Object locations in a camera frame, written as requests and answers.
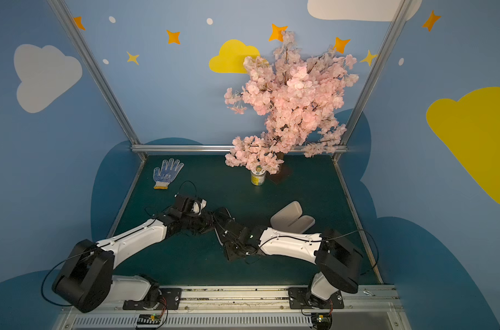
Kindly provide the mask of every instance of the yellow cloud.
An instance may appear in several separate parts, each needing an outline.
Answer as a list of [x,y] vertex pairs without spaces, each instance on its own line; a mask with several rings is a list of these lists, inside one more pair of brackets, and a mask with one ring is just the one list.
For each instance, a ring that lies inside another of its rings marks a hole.
[[228,40],[220,47],[219,55],[210,60],[210,69],[219,73],[247,73],[242,66],[246,56],[257,57],[259,50],[239,40]]
[[478,185],[500,204],[500,87],[474,90],[459,101],[437,100],[426,119]]

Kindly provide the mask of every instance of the vent grille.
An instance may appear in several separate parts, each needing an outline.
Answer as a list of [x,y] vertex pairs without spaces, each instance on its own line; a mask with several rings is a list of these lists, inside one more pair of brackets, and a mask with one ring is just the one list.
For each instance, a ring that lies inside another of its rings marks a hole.
[[[74,329],[152,329],[158,324],[141,324],[138,315],[97,314],[77,315]],[[223,327],[312,327],[311,318],[298,313],[170,313],[164,327],[168,328],[223,328]]]
[[74,329],[134,329],[138,322],[135,314],[79,314],[74,320]]
[[237,313],[237,314],[169,314],[167,327],[299,327],[312,326],[311,318],[287,313]]

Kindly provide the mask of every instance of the cloud decal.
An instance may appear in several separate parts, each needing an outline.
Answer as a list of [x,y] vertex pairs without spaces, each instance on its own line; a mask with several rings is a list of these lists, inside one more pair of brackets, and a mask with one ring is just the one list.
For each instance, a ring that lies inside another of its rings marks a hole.
[[[486,124],[479,123],[484,114],[491,115]],[[474,90],[459,101],[437,100],[428,108],[426,120],[478,185],[500,204],[500,87]]]
[[219,55],[210,60],[210,69],[218,73],[247,73],[242,66],[246,56],[257,57],[259,50],[239,40],[228,40],[220,47]]
[[17,100],[31,114],[42,111],[81,78],[81,63],[54,46],[39,48],[24,44],[14,55],[15,71],[21,79]]
[[[412,18],[422,0],[412,0],[406,19]],[[320,20],[391,22],[400,0],[308,0],[308,13]]]

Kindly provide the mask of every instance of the dark blue cloud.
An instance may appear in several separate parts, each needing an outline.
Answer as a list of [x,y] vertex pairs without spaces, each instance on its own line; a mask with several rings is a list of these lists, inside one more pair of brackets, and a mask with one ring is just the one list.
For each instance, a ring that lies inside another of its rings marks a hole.
[[476,283],[443,243],[409,220],[377,218],[371,194],[360,181],[371,152],[364,114],[348,147],[340,168],[362,225],[378,244],[382,278],[395,284],[413,330],[498,329]]

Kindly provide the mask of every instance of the pink flower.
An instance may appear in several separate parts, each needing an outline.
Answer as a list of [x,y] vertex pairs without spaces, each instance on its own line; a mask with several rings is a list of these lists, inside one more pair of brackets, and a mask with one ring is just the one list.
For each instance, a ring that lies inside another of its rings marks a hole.
[[228,166],[245,166],[255,169],[258,165],[270,173],[276,173],[283,162],[276,153],[288,153],[293,146],[303,145],[314,130],[321,138],[305,147],[305,156],[336,151],[345,126],[339,125],[334,109],[344,105],[344,88],[358,81],[358,75],[348,74],[357,60],[352,55],[334,57],[329,49],[319,57],[301,59],[295,48],[292,32],[283,32],[283,45],[274,51],[276,62],[268,63],[263,57],[247,56],[243,66],[250,76],[242,93],[227,89],[225,103],[230,109],[242,114],[251,106],[259,115],[268,114],[266,132],[261,137],[250,136],[233,140],[233,148],[226,155]]
[[352,65],[356,63],[356,57],[353,57],[351,54],[346,56],[346,65],[352,70]]

